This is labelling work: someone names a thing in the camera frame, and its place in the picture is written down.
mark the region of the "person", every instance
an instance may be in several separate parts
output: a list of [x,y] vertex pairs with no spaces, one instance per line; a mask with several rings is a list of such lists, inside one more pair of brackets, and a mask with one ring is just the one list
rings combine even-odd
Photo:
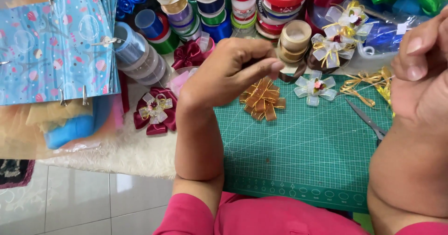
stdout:
[[[448,234],[448,9],[406,32],[392,62],[392,127],[370,163],[367,203],[377,235]],[[242,69],[251,59],[261,61]],[[184,85],[176,109],[176,178],[156,235],[365,235],[352,220],[287,197],[222,192],[214,106],[283,68],[272,43],[221,40]]]

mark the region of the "floor tile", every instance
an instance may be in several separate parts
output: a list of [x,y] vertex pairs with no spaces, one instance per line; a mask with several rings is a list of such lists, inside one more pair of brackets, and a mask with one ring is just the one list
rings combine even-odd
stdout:
[[47,232],[45,235],[111,235],[110,218],[69,228]]
[[167,207],[162,206],[112,218],[112,235],[149,235],[160,226]]
[[172,181],[123,174],[110,174],[111,215],[117,217],[167,205]]
[[25,187],[0,190],[0,234],[44,232],[48,166],[36,164]]
[[46,232],[110,217],[109,174],[49,167]]

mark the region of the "fingernail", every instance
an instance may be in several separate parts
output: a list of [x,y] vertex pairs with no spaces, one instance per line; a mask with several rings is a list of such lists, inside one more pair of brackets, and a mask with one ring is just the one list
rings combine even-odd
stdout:
[[406,54],[411,54],[412,52],[415,52],[418,49],[422,48],[422,44],[423,44],[422,38],[412,39],[411,42],[408,44]]
[[284,64],[281,61],[277,61],[271,65],[271,69],[273,72],[278,72],[284,68]]
[[408,69],[408,79],[411,81],[417,81],[423,77],[422,69],[417,66],[410,66]]

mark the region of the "maroon satin bow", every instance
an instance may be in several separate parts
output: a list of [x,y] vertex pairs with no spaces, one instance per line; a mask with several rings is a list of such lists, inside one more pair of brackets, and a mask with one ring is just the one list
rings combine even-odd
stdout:
[[190,40],[174,51],[174,64],[171,67],[177,70],[184,67],[200,66],[202,62],[204,62],[204,56],[201,49],[195,41]]
[[[177,105],[177,98],[174,96],[174,94],[167,88],[160,88],[160,87],[151,87],[151,90],[149,91],[153,97],[156,95],[162,93],[166,96],[167,99],[172,100],[172,107],[165,109],[164,112],[167,114],[168,118],[165,119],[163,122],[159,124],[149,124],[148,128],[146,129],[146,135],[158,135],[158,134],[164,134],[168,132],[168,129],[171,131],[176,130],[176,105]],[[147,119],[142,119],[140,116],[140,113],[138,110],[142,107],[146,107],[147,103],[142,98],[137,103],[136,112],[134,112],[134,125],[135,129],[142,129],[144,128],[148,123],[150,117]]]

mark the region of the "metal clip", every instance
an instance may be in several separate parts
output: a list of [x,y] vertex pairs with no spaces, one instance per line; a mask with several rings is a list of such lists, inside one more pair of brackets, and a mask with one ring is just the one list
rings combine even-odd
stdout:
[[82,105],[83,106],[87,106],[89,104],[89,102],[87,102],[87,91],[86,91],[86,86],[83,85],[82,86]]
[[59,88],[60,94],[62,95],[62,98],[60,99],[60,105],[61,106],[67,106],[67,103],[64,100],[64,91],[62,90],[62,88]]
[[55,13],[55,7],[54,7],[55,0],[48,0],[48,2],[50,3],[50,6],[52,8],[52,14],[54,14]]
[[114,43],[121,43],[121,39],[118,38],[111,38],[110,41],[104,41],[104,42],[99,42],[99,43],[93,43],[91,44],[92,46],[98,46],[98,45],[109,45],[109,44],[114,44]]

